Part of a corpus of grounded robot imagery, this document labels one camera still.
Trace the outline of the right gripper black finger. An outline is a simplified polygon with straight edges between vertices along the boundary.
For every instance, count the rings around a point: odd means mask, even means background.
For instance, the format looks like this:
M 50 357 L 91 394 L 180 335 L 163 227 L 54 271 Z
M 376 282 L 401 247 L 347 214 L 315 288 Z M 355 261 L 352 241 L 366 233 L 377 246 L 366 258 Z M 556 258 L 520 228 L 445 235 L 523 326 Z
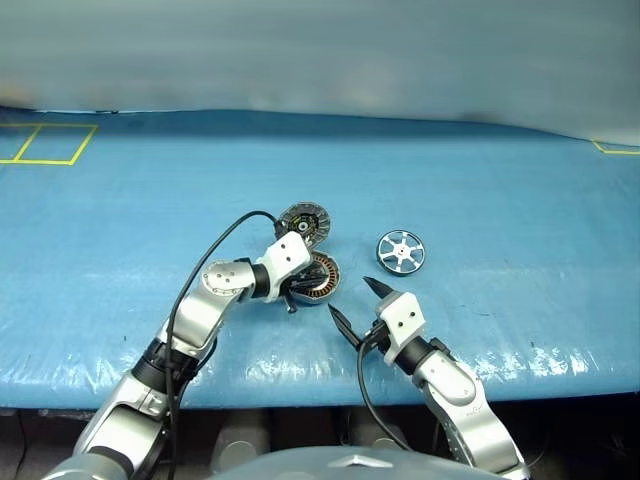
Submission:
M 380 300 L 386 299 L 394 292 L 392 287 L 373 277 L 364 276 L 363 280 Z
M 351 322 L 347 317 L 332 304 L 328 305 L 330 315 L 341 335 L 349 342 L 352 347 L 359 347 L 362 343 L 361 338 L 355 333 Z

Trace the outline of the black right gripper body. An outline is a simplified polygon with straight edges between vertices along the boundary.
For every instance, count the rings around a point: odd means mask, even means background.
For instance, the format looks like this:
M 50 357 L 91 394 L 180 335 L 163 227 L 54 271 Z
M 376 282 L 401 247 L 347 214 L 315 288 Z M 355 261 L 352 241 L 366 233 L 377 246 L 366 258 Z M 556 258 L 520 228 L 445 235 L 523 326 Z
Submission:
M 386 354 L 390 345 L 390 331 L 388 326 L 382 320 L 375 320 L 371 328 L 365 333 L 361 349 L 365 354 L 373 349 L 377 349 L 382 354 Z

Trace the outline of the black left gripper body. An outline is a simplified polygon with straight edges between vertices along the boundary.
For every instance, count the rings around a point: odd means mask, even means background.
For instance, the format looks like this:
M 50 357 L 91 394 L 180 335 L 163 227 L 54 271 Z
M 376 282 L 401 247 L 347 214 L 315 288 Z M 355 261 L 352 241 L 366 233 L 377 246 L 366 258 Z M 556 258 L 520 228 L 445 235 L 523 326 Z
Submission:
M 299 301 L 320 299 L 321 268 L 308 267 L 292 275 L 283 283 L 283 297 Z

